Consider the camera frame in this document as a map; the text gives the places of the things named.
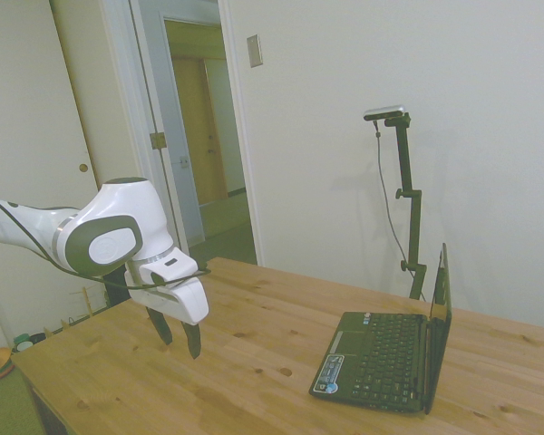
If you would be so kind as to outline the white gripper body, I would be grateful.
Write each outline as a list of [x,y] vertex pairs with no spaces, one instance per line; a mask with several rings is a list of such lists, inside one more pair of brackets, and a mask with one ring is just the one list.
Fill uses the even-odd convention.
[[197,263],[177,247],[145,260],[126,263],[131,298],[146,307],[196,325],[209,313]]

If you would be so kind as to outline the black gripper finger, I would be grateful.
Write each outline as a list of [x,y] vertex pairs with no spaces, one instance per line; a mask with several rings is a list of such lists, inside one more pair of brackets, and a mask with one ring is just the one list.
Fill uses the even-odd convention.
[[149,307],[146,308],[146,311],[160,339],[164,344],[170,345],[173,341],[172,332],[164,314]]
[[189,354],[193,359],[197,359],[201,354],[201,332],[199,324],[188,324],[180,322],[187,338]]

